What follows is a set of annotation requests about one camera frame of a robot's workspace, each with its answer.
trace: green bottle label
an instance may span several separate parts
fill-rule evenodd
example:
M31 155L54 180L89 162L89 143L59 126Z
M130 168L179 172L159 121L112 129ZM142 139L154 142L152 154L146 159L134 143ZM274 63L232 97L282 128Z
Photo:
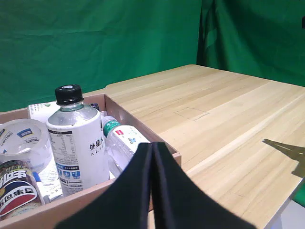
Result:
M115 128L116 126L120 126L121 124L118 121L109 121L105 124L103 131L104 131L104 135L105 137L107 137L108 133Z

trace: white paper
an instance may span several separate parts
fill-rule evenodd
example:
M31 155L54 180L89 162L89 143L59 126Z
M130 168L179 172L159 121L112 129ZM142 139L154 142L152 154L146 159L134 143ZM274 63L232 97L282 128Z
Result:
M51 201L62 195L61 185L53 155L51 162L39 173L39 177Z

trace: wooden table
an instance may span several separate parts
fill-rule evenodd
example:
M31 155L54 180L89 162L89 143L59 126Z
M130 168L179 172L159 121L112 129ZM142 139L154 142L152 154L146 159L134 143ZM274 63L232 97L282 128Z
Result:
M305 176L303 87L187 65L100 91L175 147L202 191L258 228Z

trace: clear plastic bottle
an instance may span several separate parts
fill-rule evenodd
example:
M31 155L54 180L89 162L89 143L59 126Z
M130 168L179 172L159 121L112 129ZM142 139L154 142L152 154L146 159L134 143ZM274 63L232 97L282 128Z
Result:
M97 109L83 103L76 84L55 90L61 108L47 121L51 146L65 196L109 179L108 158Z
M121 170L124 170L136 152L139 143L149 141L131 125L121 125L114 117L102 118L106 137L106 151Z

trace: black bottle cap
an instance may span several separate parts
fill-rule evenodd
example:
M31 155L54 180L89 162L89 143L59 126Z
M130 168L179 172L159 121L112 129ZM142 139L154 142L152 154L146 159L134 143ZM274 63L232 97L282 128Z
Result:
M81 86L77 84L70 84L56 88L55 96L57 105L70 105L84 100L82 97Z

